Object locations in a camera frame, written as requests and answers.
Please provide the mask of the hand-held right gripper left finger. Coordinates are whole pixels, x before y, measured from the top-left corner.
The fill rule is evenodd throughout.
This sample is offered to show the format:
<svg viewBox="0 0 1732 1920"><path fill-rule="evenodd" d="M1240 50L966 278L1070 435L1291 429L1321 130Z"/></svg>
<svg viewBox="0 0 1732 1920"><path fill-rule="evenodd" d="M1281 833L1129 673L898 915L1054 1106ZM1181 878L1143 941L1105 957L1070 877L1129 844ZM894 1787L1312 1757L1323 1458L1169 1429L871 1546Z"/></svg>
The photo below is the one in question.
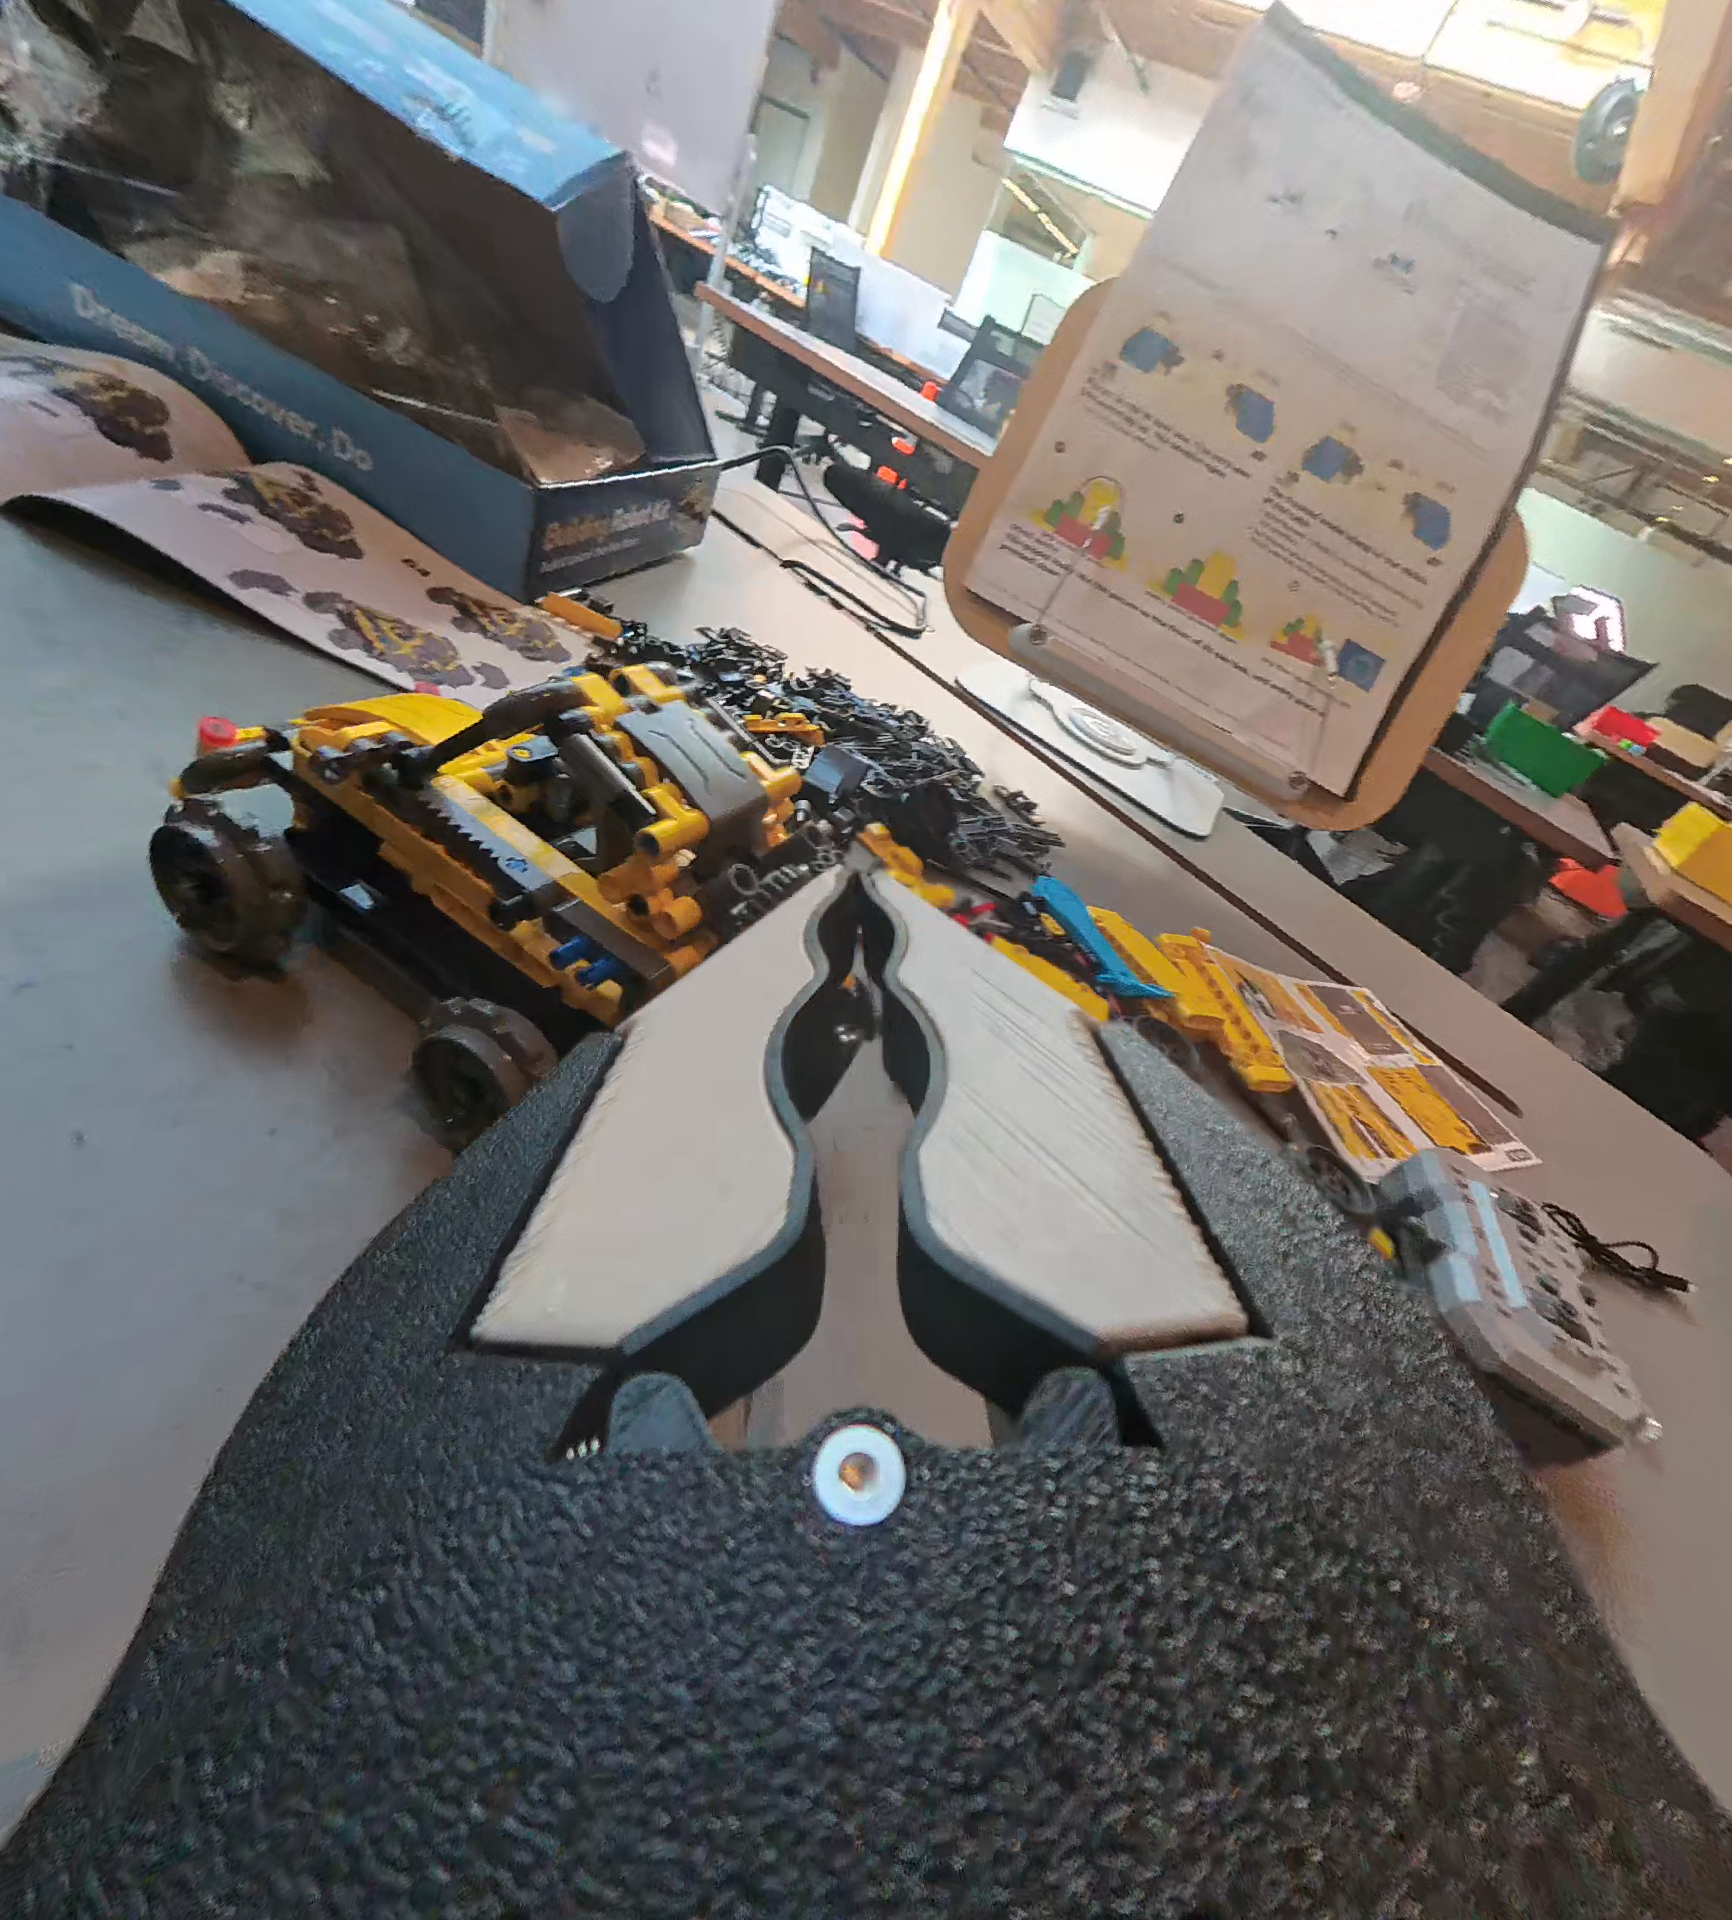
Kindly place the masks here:
<svg viewBox="0 0 1732 1920"><path fill-rule="evenodd" d="M639 1377L674 1377L710 1438L809 1346L812 1122L855 1058L854 967L855 878L828 869L617 1028L469 1330L496 1360L595 1369L554 1458L602 1454Z"/></svg>

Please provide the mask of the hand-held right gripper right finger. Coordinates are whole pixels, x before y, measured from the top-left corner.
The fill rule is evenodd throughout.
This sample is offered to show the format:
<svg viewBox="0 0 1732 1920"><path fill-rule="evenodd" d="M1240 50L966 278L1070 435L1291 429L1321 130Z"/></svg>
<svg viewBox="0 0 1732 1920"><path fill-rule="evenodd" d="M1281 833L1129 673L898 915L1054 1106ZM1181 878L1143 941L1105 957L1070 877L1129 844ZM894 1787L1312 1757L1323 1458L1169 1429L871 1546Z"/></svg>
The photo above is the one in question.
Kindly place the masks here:
<svg viewBox="0 0 1732 1920"><path fill-rule="evenodd" d="M1154 1448L1131 1360L1252 1318L1105 1025L883 873L862 878L862 946L913 1106L909 1336L1015 1438Z"/></svg>

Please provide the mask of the grey toothed rack piece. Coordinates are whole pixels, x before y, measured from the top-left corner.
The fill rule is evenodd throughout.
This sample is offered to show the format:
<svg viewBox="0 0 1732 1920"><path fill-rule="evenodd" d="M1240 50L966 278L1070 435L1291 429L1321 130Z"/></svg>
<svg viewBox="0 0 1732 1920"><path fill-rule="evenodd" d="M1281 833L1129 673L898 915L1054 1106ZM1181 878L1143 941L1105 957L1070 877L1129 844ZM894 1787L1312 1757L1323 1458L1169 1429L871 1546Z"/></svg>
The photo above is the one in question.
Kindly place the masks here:
<svg viewBox="0 0 1732 1920"><path fill-rule="evenodd" d="M589 877L462 776L386 781L390 813L486 884L486 923L516 932L549 915L596 912Z"/></svg>

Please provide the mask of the yellow toy brick vehicle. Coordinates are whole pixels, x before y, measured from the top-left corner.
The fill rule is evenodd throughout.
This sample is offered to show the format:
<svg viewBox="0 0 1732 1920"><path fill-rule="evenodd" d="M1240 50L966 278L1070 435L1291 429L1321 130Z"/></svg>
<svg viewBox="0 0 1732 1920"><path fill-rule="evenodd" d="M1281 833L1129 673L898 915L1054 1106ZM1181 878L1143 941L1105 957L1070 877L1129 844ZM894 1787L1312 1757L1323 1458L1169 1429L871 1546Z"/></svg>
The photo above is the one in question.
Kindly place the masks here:
<svg viewBox="0 0 1732 1920"><path fill-rule="evenodd" d="M566 673L469 707L398 692L218 725L148 840L191 946L280 970L308 915L418 1016L448 1147L486 1134L589 1031L756 932L845 856L854 817L695 674Z"/></svg>

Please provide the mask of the yellow printed sticker sheet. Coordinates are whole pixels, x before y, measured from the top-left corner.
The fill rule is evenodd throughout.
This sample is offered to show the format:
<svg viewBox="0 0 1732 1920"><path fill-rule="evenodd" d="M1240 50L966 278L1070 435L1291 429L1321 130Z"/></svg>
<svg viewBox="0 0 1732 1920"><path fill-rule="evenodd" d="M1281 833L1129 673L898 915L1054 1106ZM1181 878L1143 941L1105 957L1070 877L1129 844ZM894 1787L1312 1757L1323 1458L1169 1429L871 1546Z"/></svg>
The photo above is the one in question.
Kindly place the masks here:
<svg viewBox="0 0 1732 1920"><path fill-rule="evenodd" d="M1271 974L1232 953L1216 953L1216 967L1349 1170L1383 1177L1426 1149L1453 1156L1478 1175L1540 1165L1516 1122L1374 994Z"/></svg>

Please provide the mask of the pile of loose brick pieces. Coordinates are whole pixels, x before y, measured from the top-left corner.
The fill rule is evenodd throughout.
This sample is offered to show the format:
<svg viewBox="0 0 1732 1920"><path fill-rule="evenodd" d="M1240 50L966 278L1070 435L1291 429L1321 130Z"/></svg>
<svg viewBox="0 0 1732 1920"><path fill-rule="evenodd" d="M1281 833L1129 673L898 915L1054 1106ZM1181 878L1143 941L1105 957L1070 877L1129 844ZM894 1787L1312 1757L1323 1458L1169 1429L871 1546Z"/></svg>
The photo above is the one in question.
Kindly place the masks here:
<svg viewBox="0 0 1732 1920"><path fill-rule="evenodd" d="M667 639L583 596L546 593L538 610L589 636L602 666L665 666L727 707L761 755L803 772L812 817L862 835L902 887L1084 1016L1134 1025L1180 1065L1211 1047L1249 1097L1291 1097L1260 1020L1199 933L1186 957L1154 941L1180 970L1173 1001L1122 1007L1093 994L1084 957L1025 902L1033 878L1054 877L1059 835L1028 795L987 781L926 716L862 696L836 666L795 666L783 649L732 624Z"/></svg>

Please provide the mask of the grey battery box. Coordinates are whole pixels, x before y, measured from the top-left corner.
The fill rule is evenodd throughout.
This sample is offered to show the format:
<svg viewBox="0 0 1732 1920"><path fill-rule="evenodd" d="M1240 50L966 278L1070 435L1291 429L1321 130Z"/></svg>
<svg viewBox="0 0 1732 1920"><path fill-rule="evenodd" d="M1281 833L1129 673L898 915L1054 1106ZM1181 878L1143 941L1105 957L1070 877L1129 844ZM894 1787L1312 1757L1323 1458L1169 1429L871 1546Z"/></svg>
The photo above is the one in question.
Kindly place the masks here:
<svg viewBox="0 0 1732 1920"><path fill-rule="evenodd" d="M1586 1295L1582 1249L1545 1207L1423 1149L1383 1175L1374 1220L1528 1454L1570 1461L1660 1440Z"/></svg>

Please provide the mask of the green storage box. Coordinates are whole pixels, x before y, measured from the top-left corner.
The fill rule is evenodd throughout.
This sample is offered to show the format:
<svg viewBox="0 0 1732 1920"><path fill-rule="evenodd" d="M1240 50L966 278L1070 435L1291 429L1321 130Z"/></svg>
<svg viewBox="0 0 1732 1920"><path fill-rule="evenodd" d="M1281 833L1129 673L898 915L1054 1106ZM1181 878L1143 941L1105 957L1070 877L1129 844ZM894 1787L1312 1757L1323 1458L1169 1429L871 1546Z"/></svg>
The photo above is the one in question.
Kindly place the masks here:
<svg viewBox="0 0 1732 1920"><path fill-rule="evenodd" d="M1545 796L1570 796L1607 764L1600 747L1578 742L1528 707L1502 707L1480 730L1480 751Z"/></svg>

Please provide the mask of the black background office chair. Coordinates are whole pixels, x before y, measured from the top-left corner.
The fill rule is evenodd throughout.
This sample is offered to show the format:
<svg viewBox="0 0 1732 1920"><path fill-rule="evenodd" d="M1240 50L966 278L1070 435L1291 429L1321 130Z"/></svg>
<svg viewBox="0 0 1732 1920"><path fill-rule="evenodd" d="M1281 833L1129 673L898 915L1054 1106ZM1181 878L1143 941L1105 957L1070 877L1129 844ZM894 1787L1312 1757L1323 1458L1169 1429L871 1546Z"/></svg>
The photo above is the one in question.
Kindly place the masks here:
<svg viewBox="0 0 1732 1920"><path fill-rule="evenodd" d="M855 524L876 562L894 573L936 573L948 558L956 524L909 487L867 469L828 458L825 492Z"/></svg>

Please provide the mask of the instruction sign board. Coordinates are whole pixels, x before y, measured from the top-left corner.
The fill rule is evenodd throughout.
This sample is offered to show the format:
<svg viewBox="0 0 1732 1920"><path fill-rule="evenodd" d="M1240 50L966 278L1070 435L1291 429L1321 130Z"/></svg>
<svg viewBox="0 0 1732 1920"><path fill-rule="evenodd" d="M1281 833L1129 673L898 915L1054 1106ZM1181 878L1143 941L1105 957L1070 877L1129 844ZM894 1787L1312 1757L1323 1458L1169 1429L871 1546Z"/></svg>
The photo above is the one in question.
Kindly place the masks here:
<svg viewBox="0 0 1732 1920"><path fill-rule="evenodd" d="M1033 364L960 630L1287 822L1378 822L1519 593L1612 244L1270 9Z"/></svg>

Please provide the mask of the open instruction booklet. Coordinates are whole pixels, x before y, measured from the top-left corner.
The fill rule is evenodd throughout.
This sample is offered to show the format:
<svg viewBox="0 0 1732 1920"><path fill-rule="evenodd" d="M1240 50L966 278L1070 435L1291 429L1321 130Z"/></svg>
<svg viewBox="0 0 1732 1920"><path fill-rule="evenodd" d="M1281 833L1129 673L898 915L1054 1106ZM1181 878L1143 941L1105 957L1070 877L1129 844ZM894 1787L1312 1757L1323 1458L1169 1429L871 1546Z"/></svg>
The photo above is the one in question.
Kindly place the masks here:
<svg viewBox="0 0 1732 1920"><path fill-rule="evenodd" d="M224 420L136 363L0 333L0 509L62 509L375 681L469 707L589 658L338 483L253 465Z"/></svg>

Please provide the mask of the tan-edged background table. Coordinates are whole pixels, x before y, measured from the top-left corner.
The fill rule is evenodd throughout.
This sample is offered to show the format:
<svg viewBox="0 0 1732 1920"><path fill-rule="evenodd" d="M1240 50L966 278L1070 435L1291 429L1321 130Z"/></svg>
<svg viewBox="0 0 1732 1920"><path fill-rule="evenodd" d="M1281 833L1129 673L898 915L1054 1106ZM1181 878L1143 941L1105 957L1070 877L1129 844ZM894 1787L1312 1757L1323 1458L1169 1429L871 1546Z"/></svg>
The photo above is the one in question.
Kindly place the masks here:
<svg viewBox="0 0 1732 1920"><path fill-rule="evenodd" d="M773 357L795 363L809 382L825 382L834 391L849 391L898 435L925 440L972 469L990 469L999 458L999 435L974 429L972 420L960 420L942 406L926 402L919 389L891 382L862 352L834 351L803 327L790 327L756 309L752 302L732 297L724 287L705 283L695 297L705 309L732 323L733 333L765 347L765 352Z"/></svg>

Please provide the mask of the dark blue kit box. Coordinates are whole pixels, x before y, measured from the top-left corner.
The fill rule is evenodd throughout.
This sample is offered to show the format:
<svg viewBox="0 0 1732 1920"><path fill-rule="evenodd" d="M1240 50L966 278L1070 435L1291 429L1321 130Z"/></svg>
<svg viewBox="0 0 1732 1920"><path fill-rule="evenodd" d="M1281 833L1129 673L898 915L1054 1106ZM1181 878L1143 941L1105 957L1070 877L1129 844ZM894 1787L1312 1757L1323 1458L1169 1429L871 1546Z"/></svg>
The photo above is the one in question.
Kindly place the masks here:
<svg viewBox="0 0 1732 1920"><path fill-rule="evenodd" d="M562 102L486 60L481 62L589 130ZM613 373L652 452L652 465L637 470L533 487L267 347L212 308L172 296L153 276L3 194L0 317L58 347L125 351L172 373L227 420L249 452L330 474L496 590L538 596L613 580L705 543L720 496L720 458L652 234L639 164L602 130L589 135L620 152L631 173L637 257L605 327Z"/></svg>

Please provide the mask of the clear plastic bag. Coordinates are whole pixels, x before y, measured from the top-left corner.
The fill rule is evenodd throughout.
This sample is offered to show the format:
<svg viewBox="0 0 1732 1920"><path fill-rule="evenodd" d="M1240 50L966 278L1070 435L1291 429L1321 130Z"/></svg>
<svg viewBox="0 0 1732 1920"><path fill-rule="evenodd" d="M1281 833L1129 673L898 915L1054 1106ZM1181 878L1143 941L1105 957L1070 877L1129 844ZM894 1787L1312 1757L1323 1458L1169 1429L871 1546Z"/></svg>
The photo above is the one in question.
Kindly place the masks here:
<svg viewBox="0 0 1732 1920"><path fill-rule="evenodd" d="M533 487L652 465L627 160L398 5L0 5L0 194Z"/></svg>

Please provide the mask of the white sign base plate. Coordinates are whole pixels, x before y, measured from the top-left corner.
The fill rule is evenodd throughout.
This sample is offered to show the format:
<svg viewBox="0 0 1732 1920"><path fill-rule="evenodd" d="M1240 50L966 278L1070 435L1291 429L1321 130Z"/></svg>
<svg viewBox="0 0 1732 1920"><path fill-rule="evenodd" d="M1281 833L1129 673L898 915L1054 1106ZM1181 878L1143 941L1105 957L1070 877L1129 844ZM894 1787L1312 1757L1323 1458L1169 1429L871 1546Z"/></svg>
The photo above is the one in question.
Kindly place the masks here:
<svg viewBox="0 0 1732 1920"><path fill-rule="evenodd" d="M1089 707L1071 692L994 657L963 666L956 689L974 707L1050 747L1058 757L1105 781L1110 795L1138 805L1168 827L1196 840L1207 840L1216 827L1227 788L1215 772Z"/></svg>

